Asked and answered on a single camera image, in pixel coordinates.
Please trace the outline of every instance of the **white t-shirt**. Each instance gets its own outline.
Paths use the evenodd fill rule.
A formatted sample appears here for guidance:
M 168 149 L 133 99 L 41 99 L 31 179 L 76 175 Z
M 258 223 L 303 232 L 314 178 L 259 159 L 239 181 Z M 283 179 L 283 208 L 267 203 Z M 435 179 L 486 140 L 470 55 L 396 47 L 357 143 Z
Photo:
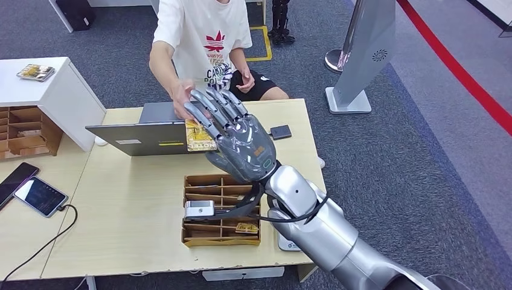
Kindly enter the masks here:
M 160 0 L 153 42 L 159 40 L 174 48 L 180 79 L 192 79 L 200 91 L 229 88 L 229 53 L 252 46 L 245 0 Z

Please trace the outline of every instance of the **speaker grille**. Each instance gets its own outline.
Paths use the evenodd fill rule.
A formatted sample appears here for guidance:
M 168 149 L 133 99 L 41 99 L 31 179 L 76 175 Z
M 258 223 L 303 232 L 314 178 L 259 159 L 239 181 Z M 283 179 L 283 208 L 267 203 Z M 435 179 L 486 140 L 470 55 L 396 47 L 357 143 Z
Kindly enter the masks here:
M 373 60 L 374 62 L 380 62 L 384 60 L 386 56 L 388 56 L 387 50 L 377 50 L 371 57 L 371 60 Z

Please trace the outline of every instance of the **smartphone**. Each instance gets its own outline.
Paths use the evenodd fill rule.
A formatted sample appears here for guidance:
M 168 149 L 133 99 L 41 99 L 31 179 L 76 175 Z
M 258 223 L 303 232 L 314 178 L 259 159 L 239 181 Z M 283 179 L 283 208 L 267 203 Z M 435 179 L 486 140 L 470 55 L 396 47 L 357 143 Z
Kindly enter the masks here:
M 23 183 L 14 192 L 14 196 L 46 218 L 52 216 L 68 200 L 67 195 L 35 176 Z
M 11 172 L 11 174 L 0 183 L 0 210 L 13 198 L 13 193 L 16 189 L 38 172 L 39 168 L 26 162 L 23 162 Z

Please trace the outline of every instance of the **red logo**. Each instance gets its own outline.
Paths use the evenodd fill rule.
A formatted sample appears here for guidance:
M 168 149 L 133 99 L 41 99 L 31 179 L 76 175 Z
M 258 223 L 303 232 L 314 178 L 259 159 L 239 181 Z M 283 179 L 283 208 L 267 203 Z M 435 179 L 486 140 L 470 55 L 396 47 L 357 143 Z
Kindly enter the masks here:
M 224 49 L 224 37 L 226 36 L 220 34 L 220 30 L 217 33 L 217 37 L 215 37 L 215 39 L 207 35 L 206 42 L 208 43 L 208 45 L 205 45 L 204 48 L 207 48 L 208 51 L 216 51 L 219 53 L 221 50 Z

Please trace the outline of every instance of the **graphic print on t-shirt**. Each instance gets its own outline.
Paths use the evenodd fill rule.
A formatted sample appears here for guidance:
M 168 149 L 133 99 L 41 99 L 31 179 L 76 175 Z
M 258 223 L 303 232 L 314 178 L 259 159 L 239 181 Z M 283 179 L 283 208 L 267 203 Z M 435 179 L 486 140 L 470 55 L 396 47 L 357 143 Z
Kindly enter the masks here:
M 225 38 L 226 35 L 222 35 L 220 30 L 215 37 L 206 35 L 207 45 L 204 48 L 207 50 L 206 56 L 208 56 L 208 60 L 213 67 L 206 71 L 205 83 L 215 90 L 224 88 L 233 76 L 231 65 L 224 63 L 224 56 L 222 54 Z

